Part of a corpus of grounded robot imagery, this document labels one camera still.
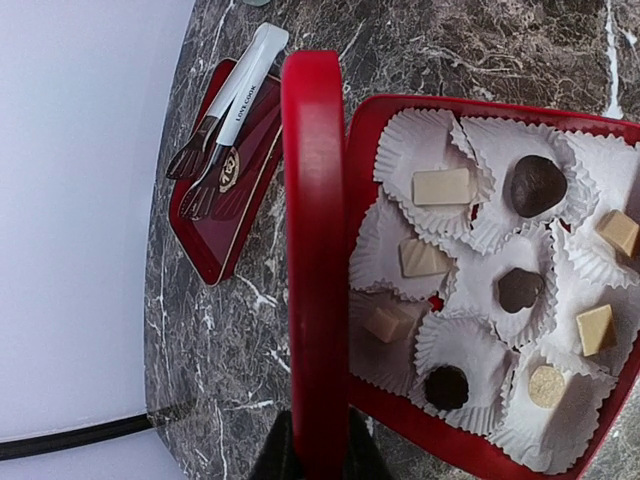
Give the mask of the red box with liners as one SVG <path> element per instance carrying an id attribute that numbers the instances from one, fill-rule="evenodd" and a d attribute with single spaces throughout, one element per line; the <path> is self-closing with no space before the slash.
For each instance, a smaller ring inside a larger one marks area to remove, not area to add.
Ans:
<path id="1" fill-rule="evenodd" d="M 577 479 L 639 373 L 639 128 L 376 96 L 348 136 L 350 399 L 485 479 Z"/>

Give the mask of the small brown chocolate piece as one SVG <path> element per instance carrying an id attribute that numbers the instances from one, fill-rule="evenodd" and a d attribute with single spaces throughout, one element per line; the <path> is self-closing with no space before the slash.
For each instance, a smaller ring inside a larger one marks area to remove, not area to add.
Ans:
<path id="1" fill-rule="evenodd" d="M 613 310 L 604 304 L 585 311 L 576 317 L 582 344 L 582 354 L 593 356 L 617 345 Z"/>

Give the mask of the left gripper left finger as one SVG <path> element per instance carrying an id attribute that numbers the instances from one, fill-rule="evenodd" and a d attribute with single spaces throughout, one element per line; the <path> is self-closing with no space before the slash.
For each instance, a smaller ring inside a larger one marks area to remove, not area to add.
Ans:
<path id="1" fill-rule="evenodd" d="M 250 480 L 298 480 L 304 478 L 293 446 L 293 421 L 290 411 L 281 411 L 249 474 Z"/>

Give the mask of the round brown chocolate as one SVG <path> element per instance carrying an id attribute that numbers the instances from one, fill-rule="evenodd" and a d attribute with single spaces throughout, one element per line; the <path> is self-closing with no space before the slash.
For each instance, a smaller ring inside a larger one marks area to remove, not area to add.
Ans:
<path id="1" fill-rule="evenodd" d="M 562 399 L 566 388 L 563 374 L 548 365 L 541 365 L 531 374 L 528 393 L 531 401 L 540 408 L 552 409 Z"/>

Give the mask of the red box lid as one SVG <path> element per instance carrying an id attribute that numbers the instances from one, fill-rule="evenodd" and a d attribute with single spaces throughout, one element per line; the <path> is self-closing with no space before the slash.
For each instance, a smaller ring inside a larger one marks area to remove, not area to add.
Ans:
<path id="1" fill-rule="evenodd" d="M 293 446 L 307 479 L 340 479 L 348 444 L 344 111 L 336 52 L 282 72 Z"/>

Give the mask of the dark cylinder chocolate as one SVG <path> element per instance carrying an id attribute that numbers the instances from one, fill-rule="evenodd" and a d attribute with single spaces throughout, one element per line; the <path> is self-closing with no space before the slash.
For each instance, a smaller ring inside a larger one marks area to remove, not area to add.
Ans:
<path id="1" fill-rule="evenodd" d="M 521 217 L 533 218 L 558 204 L 567 189 L 567 179 L 554 162 L 527 155 L 514 167 L 509 194 L 514 210 Z"/>

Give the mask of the dark heart chocolate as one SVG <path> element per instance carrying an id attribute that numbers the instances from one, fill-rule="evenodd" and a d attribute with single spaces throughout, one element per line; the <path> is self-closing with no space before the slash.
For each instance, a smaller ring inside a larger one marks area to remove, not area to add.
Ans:
<path id="1" fill-rule="evenodd" d="M 513 268 L 497 281 L 498 303 L 510 314 L 534 305 L 545 288 L 544 278 L 537 272 Z"/>

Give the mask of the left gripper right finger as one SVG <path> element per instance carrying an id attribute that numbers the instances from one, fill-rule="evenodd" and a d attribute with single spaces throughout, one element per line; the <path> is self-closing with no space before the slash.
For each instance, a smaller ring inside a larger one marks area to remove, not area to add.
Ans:
<path id="1" fill-rule="evenodd" d="M 382 479 L 383 460 L 361 415 L 349 410 L 349 442 L 344 465 L 345 479 Z"/>

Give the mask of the round dark chocolate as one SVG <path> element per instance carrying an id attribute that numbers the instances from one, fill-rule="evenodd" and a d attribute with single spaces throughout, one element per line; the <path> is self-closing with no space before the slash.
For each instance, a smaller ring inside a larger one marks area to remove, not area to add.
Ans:
<path id="1" fill-rule="evenodd" d="M 438 410 L 461 408 L 469 399 L 465 373 L 451 365 L 433 369 L 424 380 L 425 399 Z"/>

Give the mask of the metal tongs white handles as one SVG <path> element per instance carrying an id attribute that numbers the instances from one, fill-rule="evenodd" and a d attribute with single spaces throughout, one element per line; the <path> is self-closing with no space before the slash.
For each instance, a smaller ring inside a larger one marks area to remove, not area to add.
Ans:
<path id="1" fill-rule="evenodd" d="M 166 170 L 172 180 L 191 178 L 193 183 L 180 204 L 180 215 L 200 220 L 212 209 L 221 188 L 214 168 L 230 154 L 237 136 L 289 32 L 271 23 L 261 24 L 207 108 L 186 144 Z"/>

